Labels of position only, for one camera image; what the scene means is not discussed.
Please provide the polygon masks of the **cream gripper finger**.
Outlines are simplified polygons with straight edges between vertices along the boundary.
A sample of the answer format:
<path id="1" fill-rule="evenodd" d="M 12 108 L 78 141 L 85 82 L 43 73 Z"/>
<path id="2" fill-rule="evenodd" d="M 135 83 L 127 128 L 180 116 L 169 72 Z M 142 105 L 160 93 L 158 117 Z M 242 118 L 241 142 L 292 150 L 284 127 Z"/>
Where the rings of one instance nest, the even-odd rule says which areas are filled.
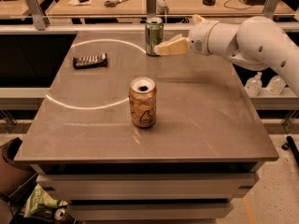
<path id="1" fill-rule="evenodd" d="M 194 24 L 197 24 L 197 23 L 200 23 L 200 22 L 203 22 L 205 21 L 206 19 L 198 14 L 193 14 L 192 15 L 192 22 Z"/>
<path id="2" fill-rule="evenodd" d="M 157 55 L 180 55 L 187 53 L 190 49 L 189 39 L 186 37 L 180 37 L 175 40 L 165 41 L 154 47 L 154 52 Z"/>

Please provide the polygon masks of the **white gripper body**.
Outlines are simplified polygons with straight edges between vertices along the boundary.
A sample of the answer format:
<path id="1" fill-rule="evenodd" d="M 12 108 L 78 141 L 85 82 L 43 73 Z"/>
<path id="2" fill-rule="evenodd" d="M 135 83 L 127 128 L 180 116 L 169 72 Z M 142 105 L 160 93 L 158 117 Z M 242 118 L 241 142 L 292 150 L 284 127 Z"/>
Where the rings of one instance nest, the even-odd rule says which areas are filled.
<path id="1" fill-rule="evenodd" d="M 218 21 L 205 20 L 196 23 L 188 34 L 191 50 L 202 55 L 209 55 L 208 38 Z"/>

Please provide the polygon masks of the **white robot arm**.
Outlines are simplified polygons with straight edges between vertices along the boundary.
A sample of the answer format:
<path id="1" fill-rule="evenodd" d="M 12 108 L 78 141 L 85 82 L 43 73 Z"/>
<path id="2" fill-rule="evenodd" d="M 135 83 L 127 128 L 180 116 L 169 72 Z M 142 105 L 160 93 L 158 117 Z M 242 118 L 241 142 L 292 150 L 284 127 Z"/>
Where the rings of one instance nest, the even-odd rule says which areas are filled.
<path id="1" fill-rule="evenodd" d="M 240 24 L 193 17 L 187 36 L 176 35 L 154 47 L 158 55 L 179 55 L 193 51 L 219 55 L 249 70 L 274 70 L 295 94 L 299 94 L 299 47 L 272 20 L 251 17 Z"/>

